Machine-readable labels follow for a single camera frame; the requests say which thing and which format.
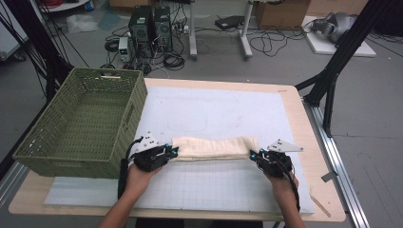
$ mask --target cardboard box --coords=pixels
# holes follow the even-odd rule
[[[359,15],[368,0],[312,0],[307,15],[326,16],[329,12],[346,12]]]
[[[154,0],[109,0],[112,8],[131,9],[135,6],[154,6]]]
[[[256,21],[260,29],[301,29],[311,0],[287,0],[281,4],[259,2]]]

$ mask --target gray floor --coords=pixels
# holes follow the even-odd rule
[[[105,9],[98,9],[89,14],[100,21],[105,12]],[[86,12],[82,9],[70,10],[58,15],[57,19],[77,13]],[[198,23],[213,27],[213,21],[207,18]],[[126,24],[127,20],[121,20],[112,30]],[[91,67],[99,67],[106,62],[104,43],[110,33],[111,30],[97,30],[69,34],[67,37]],[[188,58],[186,49],[183,70],[167,71],[169,75],[155,70],[148,77],[296,85],[318,74],[331,58],[314,54],[307,41],[300,40],[289,41],[276,57],[266,57],[253,51],[254,57],[244,61],[235,34],[200,33],[198,39],[199,51],[204,54],[199,55],[197,61]],[[401,44],[377,42],[403,54]],[[403,58],[370,41],[367,43],[377,56],[354,57],[342,71],[336,87],[332,132],[371,227],[402,227],[403,198],[400,193],[403,192],[403,181],[399,178],[399,171],[403,162],[403,124],[400,122],[403,116]],[[75,66],[85,66],[71,48],[68,52]],[[0,159],[3,159],[45,100],[29,61],[1,63],[0,72]],[[95,226],[101,219],[15,216],[8,212],[9,203],[7,201],[0,211],[2,227],[54,227],[55,224],[60,228],[87,227]],[[208,220],[187,220],[186,227],[206,227],[208,223]],[[264,226],[271,227],[272,224],[265,222]],[[308,222],[307,226],[353,225],[347,217],[342,223]]]

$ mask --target green wicker basket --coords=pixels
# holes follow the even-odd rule
[[[74,68],[13,157],[41,176],[117,179],[146,96],[141,71]]]

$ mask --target white table leg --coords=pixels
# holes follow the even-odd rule
[[[190,57],[195,59],[198,57],[198,48],[196,46],[196,32],[195,32],[195,13],[194,7],[195,0],[190,1],[190,28],[189,28],[189,49]]]
[[[243,45],[243,49],[245,50],[245,59],[251,58],[253,56],[251,47],[249,46],[248,39],[246,38],[246,32],[249,26],[249,19],[251,18],[253,7],[253,1],[248,1],[246,5],[246,12],[245,12],[245,21],[243,22],[243,28],[240,30],[240,40]]]

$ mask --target person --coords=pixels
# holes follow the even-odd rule
[[[132,164],[128,170],[124,193],[108,211],[103,220],[98,224],[97,228],[124,227],[134,204],[145,192],[151,178],[160,172],[161,169],[162,168],[156,169],[152,172],[144,172],[135,164]],[[305,227],[297,210],[297,201],[290,182],[286,179],[274,178],[267,174],[264,175],[270,182],[272,182],[273,194],[284,217],[285,226],[287,228]],[[297,177],[295,177],[293,173],[290,173],[290,175],[298,187]],[[173,222],[177,222],[181,227],[183,227],[183,221],[181,219],[174,220]]]

